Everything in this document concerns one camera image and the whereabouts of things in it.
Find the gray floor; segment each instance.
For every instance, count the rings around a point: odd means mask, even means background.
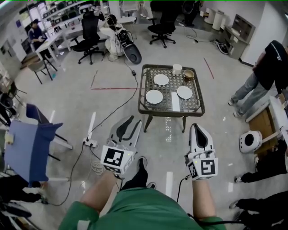
[[[147,157],[148,181],[156,182],[157,189],[161,192],[165,192],[167,171],[173,172],[172,197],[176,199],[179,182],[189,173],[183,157],[189,149],[188,129],[192,123],[202,125],[212,135],[216,155],[219,157],[219,175],[209,181],[217,214],[225,220],[231,220],[235,214],[228,209],[231,202],[240,198],[264,198],[287,190],[287,176],[277,176],[252,184],[234,184],[233,191],[228,191],[235,175],[255,170],[253,155],[241,154],[238,147],[239,135],[248,131],[249,126],[243,120],[234,118],[234,109],[227,104],[229,97],[244,83],[252,70],[239,61],[221,54],[211,43],[194,44],[183,35],[181,28],[178,28],[171,38],[176,40],[176,44],[168,43],[167,49],[164,49],[161,42],[149,45],[151,36],[146,30],[139,32],[135,44],[143,60],[137,66],[127,60],[126,62],[136,71],[138,82],[144,64],[179,63],[195,68],[206,113],[202,117],[187,118],[188,128],[185,133],[181,132],[182,119],[154,118],[147,133],[140,133],[137,145],[138,157],[141,155]],[[89,64],[88,58],[78,65],[77,61],[81,56],[81,53],[69,52],[62,62],[65,71],[59,69],[53,81],[47,76],[42,76],[43,85],[40,85],[34,73],[27,68],[22,70],[16,79],[18,88],[28,92],[23,96],[25,102],[37,105],[47,117],[55,111],[53,122],[64,123],[57,133],[67,138],[74,146],[74,150],[68,150],[58,145],[51,145],[52,154],[61,159],[61,162],[49,159],[47,175],[51,177],[70,176],[72,166],[81,151],[82,140],[87,135],[92,113],[97,112],[95,124],[98,124],[134,92],[132,89],[91,90],[96,72],[92,88],[136,87],[131,71],[124,65],[124,57],[111,63],[107,60],[107,56],[103,59],[100,54],[95,54],[93,65]],[[214,79],[203,58],[207,60]],[[93,132],[92,138],[99,143],[99,149],[95,151],[98,156],[110,128],[118,120],[128,115],[135,115],[143,122],[146,121],[147,116],[138,113],[137,100],[138,92],[129,103]],[[21,113],[21,119],[28,121],[24,111]],[[99,177],[90,171],[90,158],[89,148],[85,147],[74,169],[70,195],[61,207],[36,203],[23,204],[33,213],[31,220],[41,229],[57,229],[71,203],[78,200],[81,194],[98,180]],[[135,169],[136,161],[125,175],[127,180],[133,177]],[[67,182],[49,182],[46,190],[49,202],[61,203],[67,195],[68,188]],[[108,210],[116,192],[117,187],[114,188],[103,213]],[[192,212],[192,194],[191,181],[184,181],[179,204],[187,212]],[[227,228],[242,229],[241,226],[227,226]]]

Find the office chair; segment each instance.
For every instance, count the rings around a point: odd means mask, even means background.
[[[150,41],[150,45],[154,42],[154,41],[158,41],[161,40],[164,48],[167,48],[166,44],[165,44],[165,40],[167,41],[172,41],[173,44],[175,44],[176,42],[170,38],[168,38],[168,36],[171,36],[172,32],[174,32],[175,28],[175,20],[177,19],[179,12],[179,6],[176,5],[175,3],[170,3],[168,2],[169,5],[165,5],[165,7],[163,7],[163,12],[162,12],[162,16],[160,19],[160,24],[155,24],[155,20],[156,18],[150,18],[149,21],[152,21],[153,25],[148,27],[148,30],[150,30],[152,33],[157,34],[157,35],[152,35],[152,38],[155,38],[153,40]]]
[[[83,27],[83,38],[81,42],[77,41],[77,38],[73,38],[71,41],[76,41],[77,45],[73,48],[76,52],[84,52],[84,56],[78,61],[81,64],[81,60],[90,56],[90,65],[92,65],[92,54],[101,53],[104,55],[103,51],[99,51],[98,41],[100,39],[97,34],[98,16],[94,15],[93,11],[89,11],[83,15],[82,27]]]

